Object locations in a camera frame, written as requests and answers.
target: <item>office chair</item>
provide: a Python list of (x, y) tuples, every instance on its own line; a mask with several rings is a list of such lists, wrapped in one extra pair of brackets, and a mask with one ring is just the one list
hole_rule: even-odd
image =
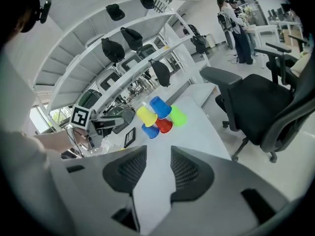
[[(255, 51), (268, 55), (272, 65), (275, 65), (276, 58), (284, 62), (284, 55), (273, 49), (255, 48)], [(219, 86), (221, 95), (216, 97), (216, 103), (228, 116), (228, 121), (222, 122), (223, 127), (230, 126), (232, 131), (241, 129), (246, 135), (232, 160), (237, 161), (240, 151), (251, 141), (264, 152), (271, 153), (272, 163), (277, 161), (276, 152), (288, 147), (315, 110), (314, 66), (315, 61), (310, 59), (297, 78), (294, 92), (278, 85), (277, 75), (277, 81), (272, 82), (256, 74), (242, 79), (239, 75), (213, 67), (200, 71), (204, 79)], [(285, 79), (284, 69), (281, 75)]]
[[(298, 45), (299, 45), (299, 51), (300, 53), (303, 51), (303, 44), (308, 44), (307, 41), (305, 41), (302, 38), (299, 37), (295, 37), (292, 35), (289, 35), (289, 37), (297, 40)], [(287, 47), (286, 45), (283, 44), (274, 44), (274, 43), (266, 43), (267, 46), (270, 46), (272, 48), (275, 48), (277, 51), (282, 52), (284, 55), (284, 63), (280, 62), (280, 59), (276, 59), (276, 66), (277, 66), (277, 71), (278, 71), (278, 76), (281, 76), (281, 66), (285, 65), (285, 80), (283, 81), (284, 85), (290, 85), (292, 87), (292, 89), (296, 88), (296, 82), (297, 82), (297, 76), (295, 76), (292, 71), (291, 71), (291, 67), (294, 66), (294, 64), (298, 61), (297, 58), (295, 58), (294, 56), (288, 54), (291, 53), (292, 50)], [(272, 65), (269, 62), (266, 63), (266, 67), (271, 70), (272, 69)]]

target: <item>chair leg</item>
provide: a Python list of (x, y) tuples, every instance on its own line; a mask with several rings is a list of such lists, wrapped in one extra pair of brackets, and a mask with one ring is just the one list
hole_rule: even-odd
[(277, 155), (275, 152), (270, 152), (271, 158), (269, 159), (270, 162), (275, 163), (277, 161)]
[(234, 153), (234, 155), (232, 155), (232, 161), (237, 162), (238, 161), (238, 154), (241, 152), (241, 150), (245, 147), (245, 145), (248, 143), (249, 139), (247, 137), (245, 137), (243, 139), (242, 144), (240, 145), (240, 147), (237, 149), (237, 151)]
[(224, 121), (222, 122), (222, 126), (223, 126), (223, 128), (227, 128), (227, 127), (229, 126), (229, 122), (226, 121), (226, 120), (224, 120)]

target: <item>person's hair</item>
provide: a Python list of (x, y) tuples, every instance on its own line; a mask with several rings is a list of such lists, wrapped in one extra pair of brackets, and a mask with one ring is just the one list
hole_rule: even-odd
[(221, 8), (222, 8), (224, 2), (225, 2), (225, 0), (217, 0), (217, 4), (218, 4), (218, 6), (220, 8), (220, 11), (221, 11)]

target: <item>cup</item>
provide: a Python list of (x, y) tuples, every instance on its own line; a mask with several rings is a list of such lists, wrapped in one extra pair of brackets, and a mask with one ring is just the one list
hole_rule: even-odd
[(150, 139), (154, 139), (159, 134), (159, 128), (155, 126), (147, 127), (145, 124), (142, 124), (141, 128), (150, 137)]
[(153, 114), (149, 109), (147, 109), (146, 106), (139, 108), (137, 115), (143, 121), (146, 127), (151, 127), (158, 119), (158, 116)]
[(185, 115), (178, 107), (172, 105), (172, 111), (170, 118), (175, 126), (183, 126), (187, 121), (187, 115)]
[(160, 129), (162, 134), (167, 133), (173, 127), (173, 123), (168, 119), (157, 119), (156, 125)]
[(162, 101), (162, 99), (158, 96), (154, 97), (150, 101), (150, 105), (159, 119), (166, 118), (172, 111), (172, 108), (168, 106), (164, 101)]

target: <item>desk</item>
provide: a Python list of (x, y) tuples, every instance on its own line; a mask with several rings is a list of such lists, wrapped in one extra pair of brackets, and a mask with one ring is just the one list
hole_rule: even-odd
[(148, 234), (171, 209), (170, 195), (175, 192), (175, 178), (171, 170), (171, 145), (190, 148), (231, 160), (222, 140), (203, 110), (190, 97), (176, 101), (188, 116), (187, 123), (175, 127), (155, 139), (141, 130), (142, 122), (135, 116), (131, 124), (120, 134), (111, 134), (117, 145), (123, 145), (125, 135), (136, 127), (136, 140), (130, 147), (147, 145), (147, 167), (134, 191), (134, 204), (141, 234)]
[[(277, 29), (277, 26), (275, 26), (275, 25), (273, 25), (273, 26), (256, 26), (254, 28), (247, 29), (246, 33), (255, 34), (255, 38), (256, 38), (256, 42), (257, 42), (258, 47), (263, 47), (260, 34), (262, 32), (265, 32), (265, 31), (272, 31), (277, 38), (277, 42), (280, 43), (280, 39), (279, 39), (279, 35), (278, 35), (278, 29)], [(261, 58), (261, 68), (265, 68), (265, 62), (263, 59), (264, 55), (262, 53), (260, 53), (259, 56)]]
[(300, 23), (297, 23), (297, 22), (289, 22), (289, 21), (269, 21), (270, 24), (273, 24), (273, 25), (287, 25), (287, 28), (289, 30), (289, 34), (292, 35), (292, 32), (291, 32), (291, 26), (298, 26), (299, 27), (299, 30), (300, 30), (300, 33), (301, 33), (301, 38), (303, 38), (303, 33), (302, 33), (302, 28), (301, 28), (301, 24)]

